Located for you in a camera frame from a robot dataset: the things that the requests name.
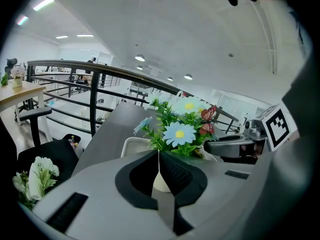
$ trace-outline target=floor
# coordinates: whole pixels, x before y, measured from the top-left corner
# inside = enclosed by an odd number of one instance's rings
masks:
[[[20,152],[34,147],[34,141],[31,134],[30,124],[28,122],[22,122],[19,125],[15,122],[15,109],[10,107],[0,113],[1,119],[14,140],[17,156]],[[43,133],[39,133],[41,144],[47,143],[47,138]]]

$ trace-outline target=white flower bouquet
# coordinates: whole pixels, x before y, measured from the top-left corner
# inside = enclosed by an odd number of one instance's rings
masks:
[[[26,76],[26,71],[23,67],[13,68],[11,69],[11,77],[13,79],[23,79]]]
[[[32,209],[35,203],[45,196],[46,189],[57,182],[53,177],[58,176],[59,168],[51,159],[37,156],[30,167],[29,175],[26,171],[17,172],[12,178],[13,185],[19,192],[19,202]]]
[[[152,117],[149,117],[134,128],[134,134],[140,130],[146,131],[146,136],[151,137],[153,149],[203,158],[199,151],[203,142],[218,140],[212,124],[216,106],[198,97],[183,97],[179,94],[171,97],[161,92],[149,94],[146,101],[149,102],[146,108],[156,107],[161,128],[157,132],[150,129]]]

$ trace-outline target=ceiling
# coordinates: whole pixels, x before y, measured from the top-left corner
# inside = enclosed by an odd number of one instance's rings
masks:
[[[192,74],[193,84],[231,92],[262,79],[266,90],[287,88],[304,62],[297,24],[283,2],[56,1],[85,26],[77,31],[90,30],[123,68],[142,65],[145,74],[173,77],[174,84]],[[137,54],[146,61],[137,61]]]
[[[79,34],[91,34],[91,32],[58,0],[38,11],[33,10],[33,7],[42,1],[44,0],[30,1],[22,12],[28,19],[22,25],[16,25],[16,29],[57,45],[99,43],[95,37],[77,37]],[[68,38],[56,39],[59,36]]]

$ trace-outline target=ceiling light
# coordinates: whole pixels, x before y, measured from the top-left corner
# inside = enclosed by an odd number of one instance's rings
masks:
[[[184,78],[189,79],[189,80],[192,80],[192,75],[186,74],[186,75],[184,76]]]
[[[89,37],[93,37],[92,34],[77,34],[76,35],[79,38],[89,38]]]
[[[17,24],[21,26],[27,19],[27,16],[22,16],[22,18],[17,22]]]
[[[56,39],[61,39],[61,38],[68,38],[67,35],[62,35],[62,36],[57,36]]]
[[[38,5],[36,5],[35,7],[33,7],[33,9],[35,11],[39,11],[41,8],[45,7],[46,5],[54,2],[55,0],[44,0],[41,3],[39,3]]]
[[[146,61],[145,57],[142,54],[138,54],[137,56],[135,56],[135,59],[140,61],[140,62]]]

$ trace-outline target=white vase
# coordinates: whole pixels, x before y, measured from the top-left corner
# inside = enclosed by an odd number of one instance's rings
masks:
[[[164,178],[161,176],[161,173],[160,173],[159,154],[158,154],[158,169],[159,171],[154,179],[153,187],[160,192],[171,192],[167,183],[165,182]]]
[[[12,81],[12,88],[22,87],[22,78],[14,78]]]

